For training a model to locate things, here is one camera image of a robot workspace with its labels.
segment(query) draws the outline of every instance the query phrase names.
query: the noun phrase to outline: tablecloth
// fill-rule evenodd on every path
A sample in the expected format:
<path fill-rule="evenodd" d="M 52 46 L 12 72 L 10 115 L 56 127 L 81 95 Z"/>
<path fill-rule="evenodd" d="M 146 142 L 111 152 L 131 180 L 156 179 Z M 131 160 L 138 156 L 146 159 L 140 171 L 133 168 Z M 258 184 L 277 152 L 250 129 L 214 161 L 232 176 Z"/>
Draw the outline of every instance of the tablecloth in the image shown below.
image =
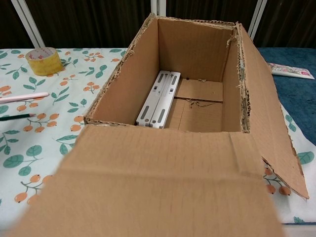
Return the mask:
<path fill-rule="evenodd" d="M 37 114 L 0 123 L 0 231 L 16 223 L 36 202 L 45 183 L 53 178 L 84 126 L 82 115 L 125 53 L 122 48 L 59 49 L 64 71 L 38 77 L 24 58 L 28 51 L 0 50 L 0 97 L 32 92 L 50 95 L 0 105 L 0 117 Z M 316 222 L 315 146 L 304 137 L 285 108 L 282 109 L 311 199 L 304 200 L 290 192 L 268 169 L 263 178 L 283 223 Z"/>

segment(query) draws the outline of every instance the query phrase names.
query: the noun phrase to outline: pencil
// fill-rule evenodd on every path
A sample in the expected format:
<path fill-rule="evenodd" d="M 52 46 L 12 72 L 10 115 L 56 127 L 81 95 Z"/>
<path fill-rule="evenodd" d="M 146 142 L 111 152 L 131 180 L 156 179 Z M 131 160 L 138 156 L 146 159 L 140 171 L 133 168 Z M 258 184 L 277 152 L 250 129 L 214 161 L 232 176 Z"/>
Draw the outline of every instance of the pencil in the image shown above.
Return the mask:
<path fill-rule="evenodd" d="M 36 114 L 25 114 L 25 115 L 14 115 L 14 116 L 7 116 L 7 117 L 1 117 L 0 121 L 7 121 L 7 120 L 13 120 L 13 119 L 23 119 L 23 118 L 29 118 L 33 117 Z"/>

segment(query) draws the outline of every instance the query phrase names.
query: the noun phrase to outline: cardboard box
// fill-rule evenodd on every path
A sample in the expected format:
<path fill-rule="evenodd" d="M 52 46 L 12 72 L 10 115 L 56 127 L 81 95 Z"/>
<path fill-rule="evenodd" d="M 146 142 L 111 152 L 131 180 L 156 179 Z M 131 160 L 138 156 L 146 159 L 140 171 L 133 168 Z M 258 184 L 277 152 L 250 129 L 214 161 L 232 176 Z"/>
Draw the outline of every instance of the cardboard box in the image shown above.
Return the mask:
<path fill-rule="evenodd" d="M 160 70 L 182 77 L 165 128 L 250 133 L 275 174 L 309 198 L 271 70 L 241 24 L 150 16 L 86 123 L 133 126 Z"/>
<path fill-rule="evenodd" d="M 159 70 L 167 129 L 134 126 Z M 18 236 L 283 236 L 267 162 L 308 198 L 268 66 L 240 24 L 150 15 Z"/>

